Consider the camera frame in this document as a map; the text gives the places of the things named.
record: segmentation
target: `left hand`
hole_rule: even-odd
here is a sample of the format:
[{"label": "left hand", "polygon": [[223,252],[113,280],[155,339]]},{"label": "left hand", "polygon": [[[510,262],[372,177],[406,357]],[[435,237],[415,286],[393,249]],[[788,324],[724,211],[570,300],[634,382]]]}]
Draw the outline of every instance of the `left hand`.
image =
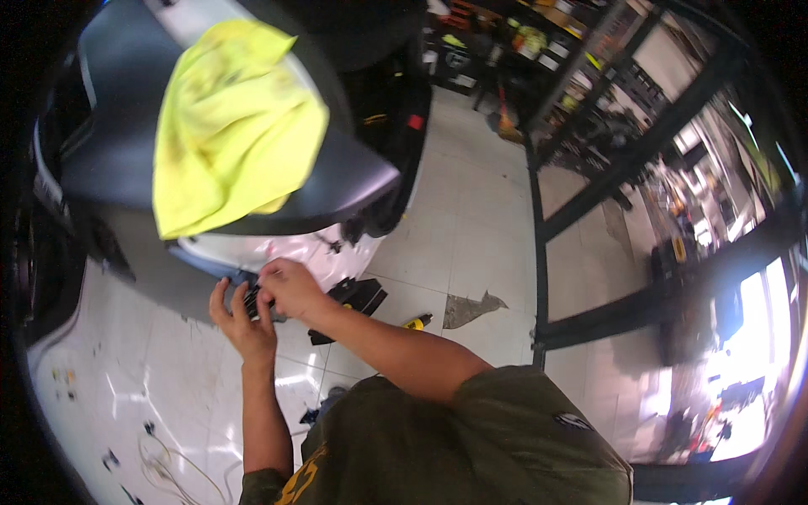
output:
[{"label": "left hand", "polygon": [[242,283],[233,293],[230,300],[229,313],[225,308],[225,290],[230,284],[226,278],[217,282],[213,292],[210,293],[209,312],[213,322],[221,328],[227,338],[242,355],[244,363],[272,364],[275,362],[275,350],[278,338],[275,327],[272,325],[269,305],[259,301],[259,319],[251,321],[244,307],[244,293],[247,291],[247,282]]}]

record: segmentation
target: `red sticker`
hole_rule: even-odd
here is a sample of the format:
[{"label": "red sticker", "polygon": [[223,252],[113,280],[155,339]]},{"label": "red sticker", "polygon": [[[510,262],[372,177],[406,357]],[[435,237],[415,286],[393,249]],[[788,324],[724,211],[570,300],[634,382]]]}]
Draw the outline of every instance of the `red sticker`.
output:
[{"label": "red sticker", "polygon": [[410,116],[410,120],[407,121],[406,125],[414,130],[420,130],[421,127],[423,127],[423,117],[413,114]]}]

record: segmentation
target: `hand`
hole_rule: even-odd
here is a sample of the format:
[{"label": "hand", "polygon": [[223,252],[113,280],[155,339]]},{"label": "hand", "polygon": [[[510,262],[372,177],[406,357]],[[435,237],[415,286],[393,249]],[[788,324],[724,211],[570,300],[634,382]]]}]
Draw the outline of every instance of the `hand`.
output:
[{"label": "hand", "polygon": [[259,319],[251,321],[244,307],[244,293],[247,291],[245,282],[238,286],[236,292],[233,293],[233,298],[230,300],[233,313],[230,314],[225,308],[225,290],[229,284],[230,281],[224,278],[216,283],[216,287],[210,293],[208,307],[210,318],[227,335],[238,354],[244,358],[245,364],[248,362],[275,363],[278,339],[275,335],[275,327],[272,325],[269,306],[259,301],[256,304]]},{"label": "hand", "polygon": [[275,300],[275,311],[302,321],[308,326],[313,318],[323,315],[339,304],[326,295],[301,263],[291,259],[276,259],[264,265],[259,273],[259,303]]}]

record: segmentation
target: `olive green t-shirt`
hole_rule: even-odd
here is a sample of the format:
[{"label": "olive green t-shirt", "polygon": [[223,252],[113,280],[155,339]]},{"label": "olive green t-shirt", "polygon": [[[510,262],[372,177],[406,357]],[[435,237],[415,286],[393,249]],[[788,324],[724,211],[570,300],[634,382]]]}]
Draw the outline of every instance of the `olive green t-shirt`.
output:
[{"label": "olive green t-shirt", "polygon": [[361,381],[309,432],[305,463],[242,481],[242,505],[628,505],[632,471],[540,370],[468,379],[452,406],[381,377]]}]

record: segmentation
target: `electrical wire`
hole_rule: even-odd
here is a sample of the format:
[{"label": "electrical wire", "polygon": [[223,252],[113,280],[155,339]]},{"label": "electrical wire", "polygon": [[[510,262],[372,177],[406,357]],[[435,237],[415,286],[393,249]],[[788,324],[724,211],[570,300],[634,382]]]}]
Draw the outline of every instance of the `electrical wire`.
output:
[{"label": "electrical wire", "polygon": [[[147,439],[155,440],[158,444],[160,444],[162,451],[159,456],[148,457],[146,456],[146,454],[144,454],[143,442],[144,440]],[[231,467],[229,467],[225,471],[225,486],[227,487],[227,494],[229,496],[228,499],[225,499],[225,496],[221,492],[219,486],[217,486],[216,483],[205,472],[203,472],[200,469],[200,467],[196,466],[196,464],[194,464],[193,461],[188,459],[188,457],[182,454],[180,451],[177,451],[175,449],[169,449],[162,442],[162,440],[160,440],[156,436],[141,433],[137,437],[137,453],[140,455],[141,458],[141,472],[143,473],[143,477],[145,477],[146,481],[149,484],[151,484],[155,489],[163,491],[164,493],[167,494],[172,494],[175,497],[179,498],[180,502],[182,502],[183,505],[204,505],[204,503],[200,502],[198,499],[191,496],[187,491],[185,491],[185,489],[179,484],[179,482],[177,482],[177,479],[170,471],[170,466],[172,464],[172,456],[176,456],[186,461],[194,470],[196,470],[200,475],[205,477],[205,479],[207,479],[208,482],[210,482],[211,486],[213,486],[213,488],[219,494],[219,498],[221,498],[221,502],[224,503],[224,505],[232,505],[233,492],[230,490],[230,486],[227,483],[227,474],[230,471],[232,471],[237,466],[237,464],[241,463],[240,461],[238,461],[237,464],[231,465]],[[156,474],[163,481],[170,482],[174,486],[174,489],[170,487],[160,486],[152,478],[151,475],[152,473]]]}]

